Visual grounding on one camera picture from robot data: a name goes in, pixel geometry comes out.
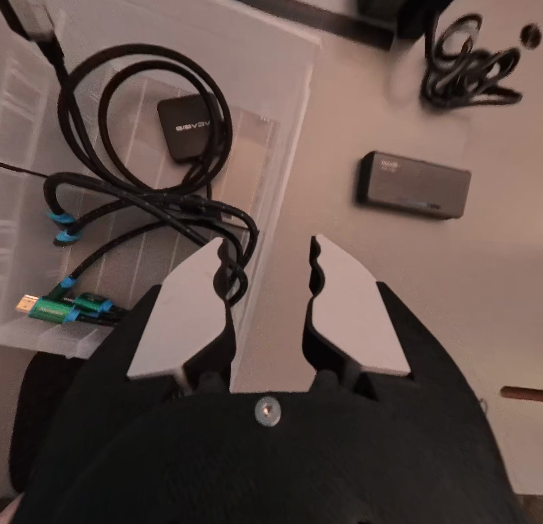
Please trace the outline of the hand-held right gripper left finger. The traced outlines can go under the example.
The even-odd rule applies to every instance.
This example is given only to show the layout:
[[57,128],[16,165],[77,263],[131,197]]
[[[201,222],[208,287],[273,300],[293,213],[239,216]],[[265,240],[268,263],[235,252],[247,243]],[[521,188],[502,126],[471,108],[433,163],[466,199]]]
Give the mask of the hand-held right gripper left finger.
[[236,354],[229,261],[228,242],[218,237],[166,277],[128,368],[130,380],[171,376],[188,394],[210,373],[229,390]]

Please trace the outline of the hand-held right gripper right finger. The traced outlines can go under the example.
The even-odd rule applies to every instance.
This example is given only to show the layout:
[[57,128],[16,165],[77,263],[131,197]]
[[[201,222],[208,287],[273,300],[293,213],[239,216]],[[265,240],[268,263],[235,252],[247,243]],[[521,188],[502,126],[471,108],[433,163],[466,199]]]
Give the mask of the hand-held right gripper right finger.
[[411,381],[411,367],[378,283],[322,234],[311,237],[302,352],[316,378],[347,391],[373,391],[371,376]]

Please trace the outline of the silver black hdmi switch box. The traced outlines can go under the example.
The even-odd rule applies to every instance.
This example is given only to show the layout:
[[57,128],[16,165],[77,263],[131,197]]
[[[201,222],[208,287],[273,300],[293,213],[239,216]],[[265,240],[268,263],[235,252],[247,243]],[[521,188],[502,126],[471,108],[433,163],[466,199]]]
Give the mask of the silver black hdmi switch box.
[[211,138],[210,114],[201,95],[186,95],[158,102],[158,116],[173,162],[189,164],[203,160],[206,155],[212,159],[219,152],[223,119],[216,97],[212,93],[209,95],[219,116],[219,140],[213,148],[207,146]]

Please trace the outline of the clear plastic bin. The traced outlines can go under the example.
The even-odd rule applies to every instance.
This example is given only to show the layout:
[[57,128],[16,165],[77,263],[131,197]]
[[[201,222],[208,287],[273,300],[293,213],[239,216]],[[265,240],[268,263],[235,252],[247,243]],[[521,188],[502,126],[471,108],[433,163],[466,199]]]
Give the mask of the clear plastic bin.
[[[1,347],[88,358],[113,311],[228,238],[245,347],[319,40],[227,0],[1,0]],[[172,161],[161,100],[213,148]]]

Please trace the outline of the dark grey rectangular device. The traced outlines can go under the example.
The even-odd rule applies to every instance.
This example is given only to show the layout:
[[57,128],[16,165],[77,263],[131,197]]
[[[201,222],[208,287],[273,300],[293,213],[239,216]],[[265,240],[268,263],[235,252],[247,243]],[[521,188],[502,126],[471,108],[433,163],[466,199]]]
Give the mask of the dark grey rectangular device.
[[472,174],[446,165],[371,151],[357,168],[354,201],[438,220],[464,215]]

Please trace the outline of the brown wooden bar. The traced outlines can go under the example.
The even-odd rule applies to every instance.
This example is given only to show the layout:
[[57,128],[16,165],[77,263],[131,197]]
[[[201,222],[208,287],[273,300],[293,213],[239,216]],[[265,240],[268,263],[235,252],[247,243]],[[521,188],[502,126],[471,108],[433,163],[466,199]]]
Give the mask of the brown wooden bar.
[[504,386],[500,389],[499,393],[502,398],[506,398],[506,399],[533,401],[533,402],[543,401],[542,389],[535,389],[535,388],[529,388],[529,387]]

